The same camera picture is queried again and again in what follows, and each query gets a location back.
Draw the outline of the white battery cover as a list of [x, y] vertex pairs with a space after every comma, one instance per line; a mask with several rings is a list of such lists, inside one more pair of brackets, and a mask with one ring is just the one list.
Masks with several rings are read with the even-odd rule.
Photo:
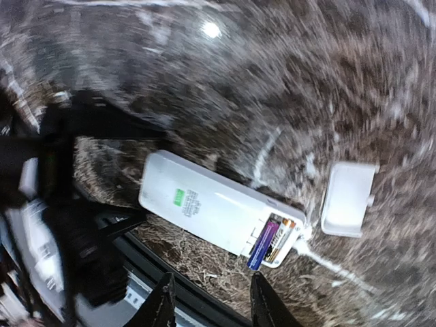
[[378, 165], [340, 161], [330, 170], [328, 188], [321, 214], [323, 233], [360, 238], [368, 207], [374, 202], [371, 194]]

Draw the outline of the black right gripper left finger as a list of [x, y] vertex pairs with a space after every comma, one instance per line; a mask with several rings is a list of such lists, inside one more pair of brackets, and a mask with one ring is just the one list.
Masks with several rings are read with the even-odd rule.
[[174, 275], [167, 272], [127, 322], [127, 327], [176, 327]]

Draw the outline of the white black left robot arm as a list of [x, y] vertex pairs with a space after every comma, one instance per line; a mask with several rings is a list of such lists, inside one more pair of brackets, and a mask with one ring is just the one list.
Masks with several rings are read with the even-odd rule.
[[68, 106], [47, 105], [37, 134], [1, 138], [1, 210], [22, 208], [32, 200], [42, 204], [42, 223], [59, 251], [65, 326], [78, 322], [78, 294], [94, 307], [124, 298], [128, 275], [113, 242], [144, 223], [148, 214], [79, 194], [73, 176], [78, 137], [161, 140], [166, 132], [79, 91]]

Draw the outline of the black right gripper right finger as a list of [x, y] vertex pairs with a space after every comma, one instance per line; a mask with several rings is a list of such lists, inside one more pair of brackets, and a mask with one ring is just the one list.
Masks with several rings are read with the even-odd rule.
[[251, 278], [251, 321], [254, 327], [301, 327], [261, 272]]

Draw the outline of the gold black AAA battery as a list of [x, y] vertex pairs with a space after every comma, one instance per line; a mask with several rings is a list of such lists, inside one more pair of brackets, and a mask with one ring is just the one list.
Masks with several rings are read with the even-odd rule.
[[291, 219], [282, 219], [281, 223], [279, 225], [279, 229], [275, 233], [273, 240], [270, 244], [270, 247], [268, 248], [268, 251], [266, 252], [266, 256], [264, 260], [266, 262], [274, 262], [276, 256], [278, 255], [278, 252], [282, 248], [284, 242], [286, 241], [287, 237], [291, 233], [291, 231], [296, 226], [296, 222]]

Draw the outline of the blue AAA battery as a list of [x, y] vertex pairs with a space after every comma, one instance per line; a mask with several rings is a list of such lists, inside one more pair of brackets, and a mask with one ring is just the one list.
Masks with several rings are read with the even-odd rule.
[[253, 249], [251, 250], [247, 267], [251, 270], [257, 270], [270, 247], [272, 239], [279, 229], [279, 224], [274, 221], [268, 221], [264, 226], [264, 229], [260, 233]]

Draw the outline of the white remote control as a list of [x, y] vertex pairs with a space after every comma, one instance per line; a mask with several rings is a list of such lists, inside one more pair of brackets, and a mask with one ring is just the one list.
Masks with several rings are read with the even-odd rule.
[[263, 259], [261, 265], [269, 268], [280, 266], [306, 221], [297, 208], [164, 150], [146, 157], [138, 201], [166, 221], [248, 260], [268, 221], [295, 221], [274, 262]]

